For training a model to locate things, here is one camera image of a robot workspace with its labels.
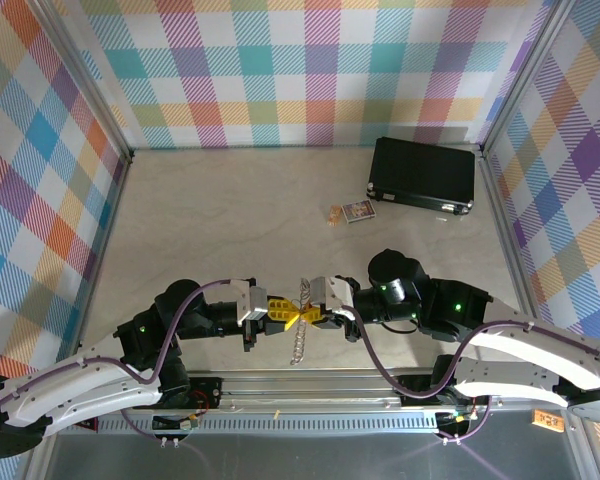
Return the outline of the black hard case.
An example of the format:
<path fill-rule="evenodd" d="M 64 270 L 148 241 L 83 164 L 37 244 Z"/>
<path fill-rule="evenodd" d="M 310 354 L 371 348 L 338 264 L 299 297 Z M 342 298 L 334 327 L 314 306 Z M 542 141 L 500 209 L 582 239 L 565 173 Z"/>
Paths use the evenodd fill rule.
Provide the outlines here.
<path fill-rule="evenodd" d="M 367 197 L 463 216 L 474 205 L 475 167 L 476 156 L 468 150 L 381 137 Z"/>

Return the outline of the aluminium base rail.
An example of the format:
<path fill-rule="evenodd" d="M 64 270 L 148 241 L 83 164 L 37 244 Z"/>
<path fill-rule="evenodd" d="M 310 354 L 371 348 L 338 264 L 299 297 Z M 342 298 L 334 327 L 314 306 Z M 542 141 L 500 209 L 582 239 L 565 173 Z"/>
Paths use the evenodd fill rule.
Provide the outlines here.
<path fill-rule="evenodd" d="M 208 411 L 213 414 L 378 413 L 428 410 L 447 415 L 477 415 L 488 404 L 513 400 L 526 408 L 565 408 L 582 395 L 568 380 L 545 369 L 521 363 L 470 368 L 440 393 L 412 399 L 398 392 L 371 369 L 191 371 L 190 387 L 158 402 L 126 381 L 100 388 L 103 402 L 68 403 L 85 418 L 123 409 L 158 414 Z"/>

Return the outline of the orange paper tag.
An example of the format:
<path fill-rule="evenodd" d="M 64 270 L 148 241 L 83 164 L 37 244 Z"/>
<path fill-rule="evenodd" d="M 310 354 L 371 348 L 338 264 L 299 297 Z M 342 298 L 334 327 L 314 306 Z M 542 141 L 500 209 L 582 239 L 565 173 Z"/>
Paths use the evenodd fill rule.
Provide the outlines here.
<path fill-rule="evenodd" d="M 540 409 L 533 410 L 531 424 L 556 433 L 565 431 L 565 421 L 560 415 Z"/>

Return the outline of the steel key holder with rings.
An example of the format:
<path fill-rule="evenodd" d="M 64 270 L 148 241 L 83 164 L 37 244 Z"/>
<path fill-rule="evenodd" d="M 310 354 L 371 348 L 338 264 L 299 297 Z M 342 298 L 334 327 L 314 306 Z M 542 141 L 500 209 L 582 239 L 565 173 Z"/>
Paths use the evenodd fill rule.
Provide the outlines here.
<path fill-rule="evenodd" d="M 290 361 L 291 366 L 302 362 L 305 352 L 306 331 L 308 323 L 304 319 L 304 312 L 310 304 L 310 282 L 306 278 L 300 281 L 299 289 L 299 310 L 300 315 L 296 322 L 296 332 L 294 337 L 293 352 Z"/>

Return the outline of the perforated metal strip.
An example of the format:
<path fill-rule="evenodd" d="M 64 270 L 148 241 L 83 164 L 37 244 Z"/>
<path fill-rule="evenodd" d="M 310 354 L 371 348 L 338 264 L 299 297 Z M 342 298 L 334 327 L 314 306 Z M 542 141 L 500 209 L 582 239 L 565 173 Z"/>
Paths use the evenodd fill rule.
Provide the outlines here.
<path fill-rule="evenodd" d="M 436 415 L 431 412 L 369 413 L 369 414 L 322 414 L 322 415 L 211 415 L 190 428 L 174 429 L 174 432 L 199 434 L 220 433 L 437 433 Z"/>

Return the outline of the aluminium frame post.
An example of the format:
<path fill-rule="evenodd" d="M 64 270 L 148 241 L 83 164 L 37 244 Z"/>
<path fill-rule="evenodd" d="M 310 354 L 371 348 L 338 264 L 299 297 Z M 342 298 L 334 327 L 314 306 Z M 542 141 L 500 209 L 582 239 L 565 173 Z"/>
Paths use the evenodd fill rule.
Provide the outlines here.
<path fill-rule="evenodd" d="M 504 134 L 577 0 L 527 0 L 470 135 L 486 158 Z"/>
<path fill-rule="evenodd" d="M 134 150 L 127 142 L 114 114 L 91 75 L 78 47 L 51 0 L 26 0 L 61 57 L 66 69 L 85 97 L 95 118 L 127 164 L 133 162 Z"/>

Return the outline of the colourful playing card box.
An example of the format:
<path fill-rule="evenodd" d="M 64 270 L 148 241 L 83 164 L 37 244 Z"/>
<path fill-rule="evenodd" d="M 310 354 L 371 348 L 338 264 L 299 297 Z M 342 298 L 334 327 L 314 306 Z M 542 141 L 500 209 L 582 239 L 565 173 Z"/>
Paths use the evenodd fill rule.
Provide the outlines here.
<path fill-rule="evenodd" d="M 370 200 L 362 200 L 344 204 L 342 213 L 348 224 L 369 220 L 376 217 L 375 209 Z"/>

